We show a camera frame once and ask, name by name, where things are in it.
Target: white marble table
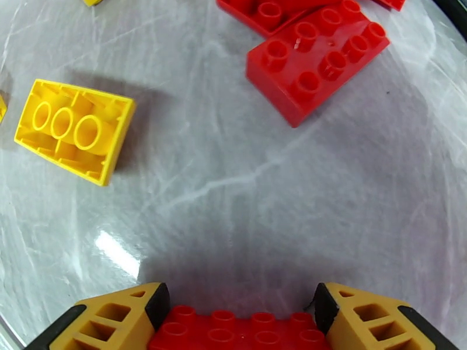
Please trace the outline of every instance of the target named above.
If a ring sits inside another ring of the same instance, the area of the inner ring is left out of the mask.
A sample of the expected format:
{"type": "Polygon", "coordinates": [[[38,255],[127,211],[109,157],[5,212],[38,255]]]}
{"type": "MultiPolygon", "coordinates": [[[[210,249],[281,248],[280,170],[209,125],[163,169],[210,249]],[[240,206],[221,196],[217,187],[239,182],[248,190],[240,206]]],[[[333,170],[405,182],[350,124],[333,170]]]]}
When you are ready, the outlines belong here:
{"type": "Polygon", "coordinates": [[[75,301],[283,316],[319,281],[410,302],[467,347],[467,45],[430,0],[298,129],[244,77],[261,38],[214,0],[0,0],[0,315],[31,341],[75,301]],[[97,187],[13,142],[36,78],[134,97],[97,187]]]}

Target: marble surface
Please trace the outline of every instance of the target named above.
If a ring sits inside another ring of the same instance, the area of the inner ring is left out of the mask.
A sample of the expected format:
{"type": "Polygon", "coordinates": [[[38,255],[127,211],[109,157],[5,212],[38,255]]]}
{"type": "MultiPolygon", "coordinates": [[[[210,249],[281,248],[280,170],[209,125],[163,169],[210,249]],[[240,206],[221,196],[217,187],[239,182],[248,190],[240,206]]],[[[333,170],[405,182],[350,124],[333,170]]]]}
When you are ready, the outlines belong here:
{"type": "Polygon", "coordinates": [[[392,45],[291,129],[214,0],[0,0],[0,314],[31,341],[79,299],[278,316],[320,281],[404,299],[467,347],[467,45],[430,0],[362,2],[392,45]],[[97,187],[13,142],[36,78],[134,97],[97,187]]]}

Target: black rubber pad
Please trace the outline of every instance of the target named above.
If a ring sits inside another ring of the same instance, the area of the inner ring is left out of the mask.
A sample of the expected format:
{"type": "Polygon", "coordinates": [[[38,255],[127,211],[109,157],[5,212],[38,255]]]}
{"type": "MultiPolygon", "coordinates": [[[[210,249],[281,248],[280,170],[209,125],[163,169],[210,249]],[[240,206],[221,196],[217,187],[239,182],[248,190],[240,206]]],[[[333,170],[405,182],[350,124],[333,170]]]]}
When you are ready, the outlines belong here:
{"type": "Polygon", "coordinates": [[[315,303],[316,326],[326,335],[339,312],[339,306],[325,283],[318,284],[313,302],[315,303]]]}
{"type": "Polygon", "coordinates": [[[170,312],[170,294],[165,283],[160,284],[145,307],[146,314],[155,331],[170,312]]]}
{"type": "Polygon", "coordinates": [[[71,307],[44,330],[25,350],[49,350],[50,344],[86,310],[84,304],[71,307]]]}
{"type": "Polygon", "coordinates": [[[407,317],[425,336],[435,345],[436,350],[459,350],[453,343],[446,339],[430,322],[415,309],[399,306],[399,311],[407,317]]]}

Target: red duplo brick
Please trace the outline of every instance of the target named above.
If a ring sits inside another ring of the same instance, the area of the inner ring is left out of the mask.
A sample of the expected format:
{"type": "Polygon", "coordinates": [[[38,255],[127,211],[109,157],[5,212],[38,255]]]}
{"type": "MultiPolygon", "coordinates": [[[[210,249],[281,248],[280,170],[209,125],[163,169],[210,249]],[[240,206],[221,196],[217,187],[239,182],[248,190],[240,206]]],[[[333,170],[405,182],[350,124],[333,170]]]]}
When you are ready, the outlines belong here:
{"type": "Polygon", "coordinates": [[[384,29],[343,0],[250,51],[246,76],[297,127],[388,45],[384,29]]]}
{"type": "Polygon", "coordinates": [[[217,5],[264,37],[285,29],[309,10],[288,11],[276,0],[217,0],[217,5]]]}
{"type": "Polygon", "coordinates": [[[330,5],[342,0],[274,0],[286,11],[301,11],[313,9],[318,6],[330,5]]]}
{"type": "Polygon", "coordinates": [[[375,0],[375,2],[380,3],[383,6],[387,6],[392,9],[400,11],[404,6],[406,0],[375,0]]]}
{"type": "Polygon", "coordinates": [[[308,313],[276,320],[270,313],[237,319],[217,310],[198,316],[188,306],[174,307],[154,335],[148,350],[330,350],[308,313]]]}

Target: red lego brick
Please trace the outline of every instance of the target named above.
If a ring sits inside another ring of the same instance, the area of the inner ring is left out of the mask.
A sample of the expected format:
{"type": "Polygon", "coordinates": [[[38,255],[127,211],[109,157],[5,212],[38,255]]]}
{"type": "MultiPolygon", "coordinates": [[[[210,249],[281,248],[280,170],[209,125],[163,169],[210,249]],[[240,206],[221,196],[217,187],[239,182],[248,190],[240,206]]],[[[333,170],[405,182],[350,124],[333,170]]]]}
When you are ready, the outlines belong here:
{"type": "Polygon", "coordinates": [[[250,51],[246,76],[297,127],[388,45],[381,25],[343,0],[250,51]]]}
{"type": "Polygon", "coordinates": [[[237,319],[226,310],[198,316],[193,308],[172,309],[148,350],[330,350],[308,313],[276,320],[270,313],[237,319]]]}
{"type": "Polygon", "coordinates": [[[318,6],[330,5],[342,0],[274,0],[286,11],[301,11],[316,8],[318,6]]]}
{"type": "Polygon", "coordinates": [[[289,12],[274,0],[217,0],[217,5],[264,37],[270,37],[306,15],[289,12]]]}
{"type": "Polygon", "coordinates": [[[400,11],[405,4],[405,0],[375,0],[375,2],[397,11],[400,11]]]}

